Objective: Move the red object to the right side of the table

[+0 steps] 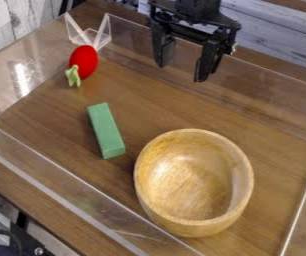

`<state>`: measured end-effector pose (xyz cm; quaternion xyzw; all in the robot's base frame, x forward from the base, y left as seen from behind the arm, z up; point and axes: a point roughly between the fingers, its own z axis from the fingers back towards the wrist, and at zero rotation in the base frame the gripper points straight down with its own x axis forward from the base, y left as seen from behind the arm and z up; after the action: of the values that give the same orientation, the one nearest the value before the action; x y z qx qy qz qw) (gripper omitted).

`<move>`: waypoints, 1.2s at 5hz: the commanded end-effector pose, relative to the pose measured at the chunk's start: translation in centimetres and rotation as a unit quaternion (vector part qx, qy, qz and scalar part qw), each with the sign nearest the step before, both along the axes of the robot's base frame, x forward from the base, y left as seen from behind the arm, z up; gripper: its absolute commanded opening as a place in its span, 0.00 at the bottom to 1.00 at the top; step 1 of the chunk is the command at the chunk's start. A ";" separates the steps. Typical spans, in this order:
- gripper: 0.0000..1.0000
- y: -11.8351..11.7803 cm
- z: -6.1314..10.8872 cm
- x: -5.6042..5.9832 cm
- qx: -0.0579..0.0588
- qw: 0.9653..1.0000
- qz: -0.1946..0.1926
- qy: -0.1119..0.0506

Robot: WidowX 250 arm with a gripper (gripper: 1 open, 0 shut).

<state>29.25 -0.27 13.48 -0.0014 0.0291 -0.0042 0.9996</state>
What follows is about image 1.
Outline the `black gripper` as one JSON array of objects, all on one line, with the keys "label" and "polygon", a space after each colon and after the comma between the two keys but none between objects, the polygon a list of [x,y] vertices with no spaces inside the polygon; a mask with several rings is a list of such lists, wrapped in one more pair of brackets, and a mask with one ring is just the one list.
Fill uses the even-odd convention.
[{"label": "black gripper", "polygon": [[148,0],[153,58],[164,68],[173,59],[172,35],[201,42],[201,55],[195,66],[195,82],[204,82],[216,72],[226,44],[234,44],[242,25],[220,12],[222,0]]}]

